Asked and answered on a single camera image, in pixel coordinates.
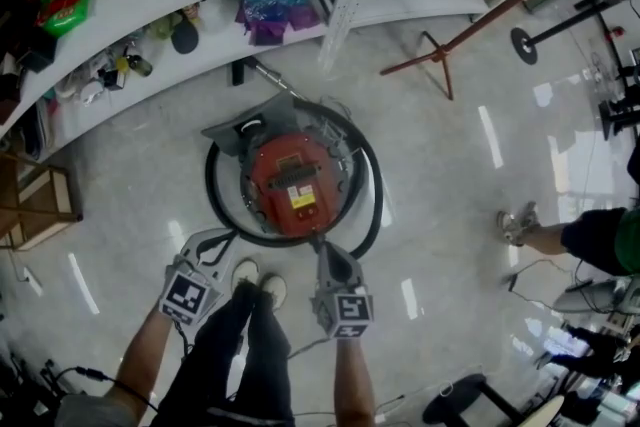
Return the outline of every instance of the green shirt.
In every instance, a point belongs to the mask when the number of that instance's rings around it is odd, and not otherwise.
[[[632,274],[640,272],[640,209],[624,213],[615,244],[620,264]]]

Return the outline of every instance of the sneaker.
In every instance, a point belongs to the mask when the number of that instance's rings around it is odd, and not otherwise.
[[[279,309],[287,298],[287,283],[277,274],[267,274],[260,284],[260,289],[271,294],[273,311]]]
[[[550,352],[545,352],[542,356],[538,358],[538,361],[536,362],[536,368],[540,370],[545,365],[548,365],[549,363],[551,363],[552,359],[553,359],[553,354],[551,354]]]
[[[505,211],[498,212],[498,228],[512,246],[522,247],[522,236],[527,230],[540,226],[536,202],[529,201],[516,217]]]
[[[536,212],[536,202],[529,201],[524,208],[520,211],[520,213],[516,216],[516,219],[520,223],[520,227],[522,231],[529,230],[536,226],[540,226],[540,221],[538,220],[538,213]]]
[[[507,243],[512,246],[522,247],[523,244],[520,242],[522,227],[509,212],[504,210],[498,212],[496,224]]]
[[[257,285],[259,277],[260,269],[258,268],[258,264],[251,258],[245,258],[233,269],[233,274],[231,274],[231,291],[233,292],[243,281]]]

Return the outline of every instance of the yellow warning label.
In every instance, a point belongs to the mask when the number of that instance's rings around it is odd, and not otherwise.
[[[311,205],[316,202],[316,197],[313,194],[313,187],[311,185],[305,185],[300,187],[300,190],[294,185],[287,189],[289,193],[289,199],[291,200],[291,206],[295,208],[302,208],[307,205]]]
[[[311,194],[305,194],[304,196],[299,196],[296,199],[291,200],[291,205],[293,208],[302,208],[307,205],[311,205],[316,202],[316,197]]]

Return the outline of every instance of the person's arm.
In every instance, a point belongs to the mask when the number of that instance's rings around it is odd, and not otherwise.
[[[116,379],[147,400],[151,397],[158,378],[171,325],[172,320],[160,313],[158,304],[154,304],[142,327],[131,340],[118,369]],[[129,409],[137,423],[140,423],[147,410],[147,405],[138,397],[115,385],[105,396]]]
[[[374,425],[375,402],[359,340],[338,340],[333,402],[338,427]]]

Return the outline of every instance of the black shorts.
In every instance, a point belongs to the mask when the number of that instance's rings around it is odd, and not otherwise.
[[[561,242],[567,251],[588,264],[613,276],[630,273],[615,253],[616,232],[625,208],[584,212],[563,231]]]

